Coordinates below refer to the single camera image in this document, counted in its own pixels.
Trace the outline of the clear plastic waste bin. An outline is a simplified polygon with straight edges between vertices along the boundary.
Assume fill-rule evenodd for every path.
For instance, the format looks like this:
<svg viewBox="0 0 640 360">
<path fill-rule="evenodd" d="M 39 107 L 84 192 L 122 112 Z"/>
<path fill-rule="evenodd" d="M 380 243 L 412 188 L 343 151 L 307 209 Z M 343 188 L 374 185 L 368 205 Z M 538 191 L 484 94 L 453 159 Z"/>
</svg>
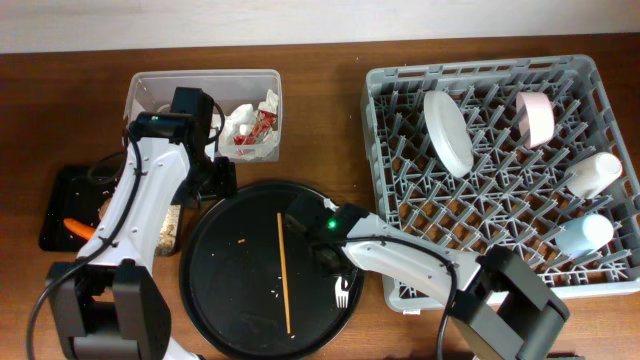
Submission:
<svg viewBox="0 0 640 360">
<path fill-rule="evenodd" d="M 124 119 L 135 120 L 139 113 L 166 112 L 177 87 L 201 88 L 220 105 L 224 115 L 230 115 L 242 104 L 257 106 L 269 89 L 280 98 L 279 147 L 283 128 L 283 96 L 280 74 L 271 69 L 233 70 L 175 70 L 140 72 L 130 82 L 124 110 Z"/>
</svg>

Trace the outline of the round black serving tray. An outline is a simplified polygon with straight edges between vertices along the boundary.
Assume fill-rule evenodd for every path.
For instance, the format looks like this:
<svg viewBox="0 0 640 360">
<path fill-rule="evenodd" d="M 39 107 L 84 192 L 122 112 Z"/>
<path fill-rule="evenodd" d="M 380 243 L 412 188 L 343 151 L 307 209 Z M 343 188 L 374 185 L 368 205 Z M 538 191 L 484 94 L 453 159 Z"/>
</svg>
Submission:
<svg viewBox="0 0 640 360">
<path fill-rule="evenodd" d="M 307 241 L 287 229 L 284 213 L 305 185 L 270 181 L 238 190 L 197 222 L 180 264 L 182 302 L 200 334 L 237 359 L 302 359 L 331 342 L 359 303 L 356 277 L 348 307 L 335 304 L 335 278 L 325 277 Z M 276 214 L 281 213 L 292 335 L 285 324 Z"/>
</svg>

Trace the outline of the wooden chopstick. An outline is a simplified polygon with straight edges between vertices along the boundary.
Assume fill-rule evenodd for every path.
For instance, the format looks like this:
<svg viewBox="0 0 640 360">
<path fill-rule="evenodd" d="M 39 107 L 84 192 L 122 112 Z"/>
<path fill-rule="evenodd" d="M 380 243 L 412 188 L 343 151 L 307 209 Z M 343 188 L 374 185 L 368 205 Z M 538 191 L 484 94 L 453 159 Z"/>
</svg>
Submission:
<svg viewBox="0 0 640 360">
<path fill-rule="evenodd" d="M 285 242 L 284 242 L 283 216 L 281 213 L 277 213 L 276 218 L 277 218 L 277 226 L 278 226 L 278 244 L 279 244 L 279 254 L 280 254 L 281 282 L 282 282 L 282 290 L 283 290 L 285 324 L 286 324 L 287 334 L 292 335 L 289 286 L 288 286 L 287 265 L 286 265 L 286 251 L 285 251 Z"/>
</svg>

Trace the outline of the red snack wrapper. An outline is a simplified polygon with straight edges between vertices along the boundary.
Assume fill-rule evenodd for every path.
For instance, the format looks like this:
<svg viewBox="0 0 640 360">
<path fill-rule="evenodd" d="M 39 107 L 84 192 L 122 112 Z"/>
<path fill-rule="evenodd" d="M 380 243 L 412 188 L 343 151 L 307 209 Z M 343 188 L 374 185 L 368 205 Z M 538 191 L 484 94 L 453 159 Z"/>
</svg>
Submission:
<svg viewBox="0 0 640 360">
<path fill-rule="evenodd" d="M 235 145 L 254 145 L 263 141 L 271 131 L 273 124 L 277 120 L 277 115 L 271 112 L 258 110 L 255 115 L 255 123 L 250 131 L 244 135 L 234 137 Z"/>
</svg>

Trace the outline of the pink bowl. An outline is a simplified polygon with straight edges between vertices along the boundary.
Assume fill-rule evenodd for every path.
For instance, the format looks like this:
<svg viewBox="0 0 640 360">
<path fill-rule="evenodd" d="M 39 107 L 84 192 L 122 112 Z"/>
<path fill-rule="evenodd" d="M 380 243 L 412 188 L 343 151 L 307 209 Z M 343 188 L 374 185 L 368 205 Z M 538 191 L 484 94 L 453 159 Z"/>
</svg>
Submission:
<svg viewBox="0 0 640 360">
<path fill-rule="evenodd" d="M 526 148 L 534 148 L 549 142 L 554 135 L 555 119 L 552 103 L 544 93 L 519 92 L 516 110 L 524 110 L 518 127 L 522 136 L 528 134 Z"/>
</svg>

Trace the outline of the white cup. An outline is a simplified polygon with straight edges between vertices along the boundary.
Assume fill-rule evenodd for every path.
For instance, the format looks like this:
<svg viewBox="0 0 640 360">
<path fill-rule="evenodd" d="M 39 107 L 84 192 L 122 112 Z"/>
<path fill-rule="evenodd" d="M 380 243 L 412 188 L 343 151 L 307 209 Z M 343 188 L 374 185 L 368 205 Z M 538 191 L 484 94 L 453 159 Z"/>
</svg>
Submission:
<svg viewBox="0 0 640 360">
<path fill-rule="evenodd" d="M 567 189 L 575 196 L 593 199 L 618 179 L 622 162 L 609 152 L 596 153 L 567 169 Z"/>
</svg>

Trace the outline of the pile of rice and shells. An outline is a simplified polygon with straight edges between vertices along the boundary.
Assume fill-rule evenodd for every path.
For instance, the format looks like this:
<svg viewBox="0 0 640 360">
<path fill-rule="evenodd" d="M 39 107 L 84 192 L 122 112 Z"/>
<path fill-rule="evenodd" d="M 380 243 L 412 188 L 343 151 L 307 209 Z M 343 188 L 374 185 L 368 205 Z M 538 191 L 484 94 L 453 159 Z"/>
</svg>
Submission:
<svg viewBox="0 0 640 360">
<path fill-rule="evenodd" d="M 182 207 L 180 205 L 169 207 L 156 244 L 156 256 L 170 256 L 175 253 L 181 216 Z"/>
</svg>

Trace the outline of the grey round plate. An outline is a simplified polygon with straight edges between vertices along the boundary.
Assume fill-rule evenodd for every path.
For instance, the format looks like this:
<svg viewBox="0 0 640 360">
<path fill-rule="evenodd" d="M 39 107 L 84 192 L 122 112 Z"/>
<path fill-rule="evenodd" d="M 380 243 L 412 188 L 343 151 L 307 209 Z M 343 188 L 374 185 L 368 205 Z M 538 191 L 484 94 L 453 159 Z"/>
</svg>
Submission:
<svg viewBox="0 0 640 360">
<path fill-rule="evenodd" d="M 473 165 L 473 147 L 464 117 L 444 91 L 425 93 L 423 114 L 434 149 L 447 171 L 456 178 L 468 174 Z"/>
</svg>

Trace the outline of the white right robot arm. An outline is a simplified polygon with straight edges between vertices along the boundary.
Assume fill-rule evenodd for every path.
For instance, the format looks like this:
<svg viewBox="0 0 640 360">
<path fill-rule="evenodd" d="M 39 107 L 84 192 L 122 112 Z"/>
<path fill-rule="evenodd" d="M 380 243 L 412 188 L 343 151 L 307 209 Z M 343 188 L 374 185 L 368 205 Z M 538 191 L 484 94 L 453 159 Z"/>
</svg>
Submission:
<svg viewBox="0 0 640 360">
<path fill-rule="evenodd" d="M 570 312 L 513 251 L 445 249 L 353 204 L 323 209 L 306 234 L 332 271 L 392 277 L 441 303 L 479 359 L 543 359 Z"/>
</svg>

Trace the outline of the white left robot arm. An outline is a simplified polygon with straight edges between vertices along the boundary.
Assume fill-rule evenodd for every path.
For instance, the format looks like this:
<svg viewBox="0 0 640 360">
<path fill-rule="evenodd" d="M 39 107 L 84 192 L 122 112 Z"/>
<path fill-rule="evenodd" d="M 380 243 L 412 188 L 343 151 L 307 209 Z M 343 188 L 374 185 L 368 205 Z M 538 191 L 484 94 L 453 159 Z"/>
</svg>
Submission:
<svg viewBox="0 0 640 360">
<path fill-rule="evenodd" d="M 51 265 L 48 303 L 68 359 L 192 359 L 171 335 L 171 313 L 152 277 L 157 241 L 177 195 L 234 194 L 235 166 L 185 141 L 143 137 L 106 214 L 75 261 Z"/>
</svg>

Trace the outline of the black rectangular tray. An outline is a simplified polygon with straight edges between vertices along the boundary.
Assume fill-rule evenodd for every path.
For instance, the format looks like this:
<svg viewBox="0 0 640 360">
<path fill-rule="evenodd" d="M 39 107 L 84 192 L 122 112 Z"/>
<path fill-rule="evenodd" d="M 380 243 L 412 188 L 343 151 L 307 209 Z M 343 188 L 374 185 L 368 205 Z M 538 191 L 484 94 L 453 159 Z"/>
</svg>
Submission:
<svg viewBox="0 0 640 360">
<path fill-rule="evenodd" d="M 77 253 L 87 240 L 69 230 L 70 218 L 96 228 L 100 208 L 113 195 L 117 182 L 94 184 L 86 165 L 66 165 L 56 175 L 39 236 L 39 247 L 49 252 Z"/>
</svg>

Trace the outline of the white tissue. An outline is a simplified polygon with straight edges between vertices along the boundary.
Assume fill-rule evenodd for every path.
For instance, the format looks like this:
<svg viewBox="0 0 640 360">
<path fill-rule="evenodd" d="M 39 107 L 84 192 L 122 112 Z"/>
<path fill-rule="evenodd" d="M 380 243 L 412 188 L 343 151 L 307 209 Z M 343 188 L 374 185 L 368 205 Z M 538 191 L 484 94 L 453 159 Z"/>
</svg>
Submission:
<svg viewBox="0 0 640 360">
<path fill-rule="evenodd" d="M 271 89 L 266 97 L 257 106 L 242 104 L 225 116 L 225 124 L 217 142 L 205 147 L 205 153 L 209 157 L 214 155 L 228 157 L 232 161 L 260 162 L 275 160 L 279 141 L 279 108 L 280 98 Z M 277 115 L 271 131 L 262 142 L 254 145 L 235 145 L 236 135 L 246 135 L 255 123 L 255 115 L 258 110 L 271 112 Z"/>
</svg>

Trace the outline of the orange carrot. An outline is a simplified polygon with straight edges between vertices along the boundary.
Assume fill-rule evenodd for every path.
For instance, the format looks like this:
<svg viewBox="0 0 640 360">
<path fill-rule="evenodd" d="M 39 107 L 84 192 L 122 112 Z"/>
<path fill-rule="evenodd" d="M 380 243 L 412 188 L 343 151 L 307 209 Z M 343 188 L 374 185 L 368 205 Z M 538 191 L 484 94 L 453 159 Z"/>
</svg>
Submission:
<svg viewBox="0 0 640 360">
<path fill-rule="evenodd" d="M 65 218 L 63 224 L 67 230 L 84 240 L 90 240 L 96 229 L 73 218 Z"/>
</svg>

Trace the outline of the light blue cup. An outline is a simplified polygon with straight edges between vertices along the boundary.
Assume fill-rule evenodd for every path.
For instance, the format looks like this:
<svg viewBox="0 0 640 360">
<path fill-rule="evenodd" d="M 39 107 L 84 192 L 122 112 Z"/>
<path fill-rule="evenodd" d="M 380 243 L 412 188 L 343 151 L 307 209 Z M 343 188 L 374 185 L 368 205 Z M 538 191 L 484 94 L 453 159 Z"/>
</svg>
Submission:
<svg viewBox="0 0 640 360">
<path fill-rule="evenodd" d="M 612 240 L 613 224 L 600 214 L 589 214 L 562 224 L 564 231 L 555 242 L 559 250 L 570 258 L 587 256 Z"/>
</svg>

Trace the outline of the white plastic fork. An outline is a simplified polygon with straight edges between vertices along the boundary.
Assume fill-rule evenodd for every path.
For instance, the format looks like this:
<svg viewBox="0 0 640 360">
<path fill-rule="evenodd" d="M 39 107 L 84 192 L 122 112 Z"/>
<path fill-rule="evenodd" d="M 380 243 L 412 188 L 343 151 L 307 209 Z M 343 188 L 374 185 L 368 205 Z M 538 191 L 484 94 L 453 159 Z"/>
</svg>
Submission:
<svg viewBox="0 0 640 360">
<path fill-rule="evenodd" d="M 339 309 L 348 307 L 349 291 L 345 290 L 343 286 L 347 285 L 342 277 L 338 277 L 334 286 L 335 304 Z"/>
</svg>

